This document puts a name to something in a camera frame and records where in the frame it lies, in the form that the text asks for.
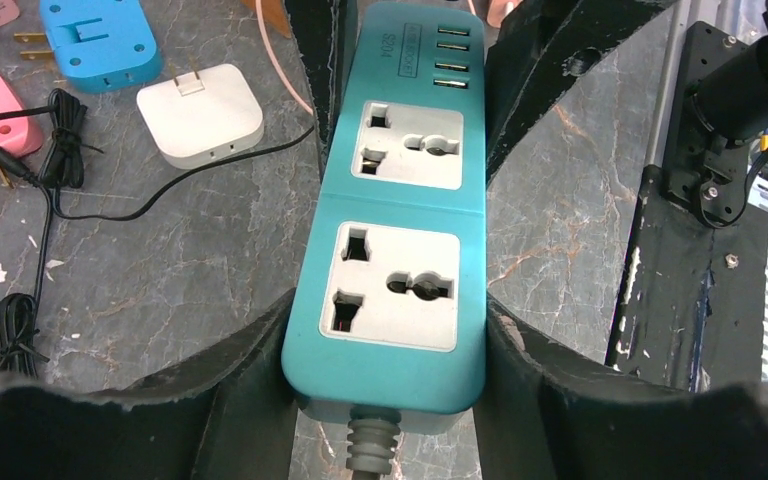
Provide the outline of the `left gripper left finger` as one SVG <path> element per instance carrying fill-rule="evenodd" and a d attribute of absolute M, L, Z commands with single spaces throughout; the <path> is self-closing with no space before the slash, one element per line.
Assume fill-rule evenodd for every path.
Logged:
<path fill-rule="evenodd" d="M 0 479 L 284 479 L 297 420 L 281 369 L 293 293 L 123 389 L 0 373 Z"/>

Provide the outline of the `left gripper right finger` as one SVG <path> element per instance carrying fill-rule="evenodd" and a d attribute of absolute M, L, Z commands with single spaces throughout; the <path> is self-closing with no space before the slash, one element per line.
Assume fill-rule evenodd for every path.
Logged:
<path fill-rule="evenodd" d="M 768 382 L 702 393 L 601 365 L 487 302 L 486 479 L 768 479 Z"/>

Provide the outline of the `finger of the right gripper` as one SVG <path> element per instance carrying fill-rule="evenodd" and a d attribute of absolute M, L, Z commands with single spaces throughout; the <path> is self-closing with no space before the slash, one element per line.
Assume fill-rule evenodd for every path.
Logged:
<path fill-rule="evenodd" d="M 524 1 L 503 20 L 485 66 L 486 181 L 603 57 L 672 1 Z"/>
<path fill-rule="evenodd" d="M 356 48 L 357 2 L 286 0 L 284 7 L 312 96 L 319 175 L 324 176 Z"/>

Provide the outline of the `white cube adapter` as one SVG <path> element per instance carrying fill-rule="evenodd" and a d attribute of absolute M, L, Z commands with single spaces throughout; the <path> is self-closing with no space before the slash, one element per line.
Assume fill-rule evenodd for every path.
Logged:
<path fill-rule="evenodd" d="M 192 170 L 257 145 L 263 110 L 243 73 L 221 64 L 141 88 L 138 110 L 164 159 Z"/>

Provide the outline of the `teal power strip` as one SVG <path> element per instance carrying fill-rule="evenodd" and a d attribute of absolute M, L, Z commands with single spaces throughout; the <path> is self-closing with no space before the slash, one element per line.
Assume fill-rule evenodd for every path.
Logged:
<path fill-rule="evenodd" d="M 484 54 L 463 10 L 363 18 L 281 356 L 301 411 L 347 425 L 356 479 L 485 384 Z"/>

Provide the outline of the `blue plug adapter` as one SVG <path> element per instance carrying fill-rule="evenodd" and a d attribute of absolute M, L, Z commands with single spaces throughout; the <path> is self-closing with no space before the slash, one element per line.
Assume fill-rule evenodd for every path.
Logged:
<path fill-rule="evenodd" d="M 105 93 L 156 79 L 164 62 L 138 0 L 50 0 L 39 3 L 42 33 L 16 33 L 26 60 L 53 59 L 65 79 L 84 93 Z"/>

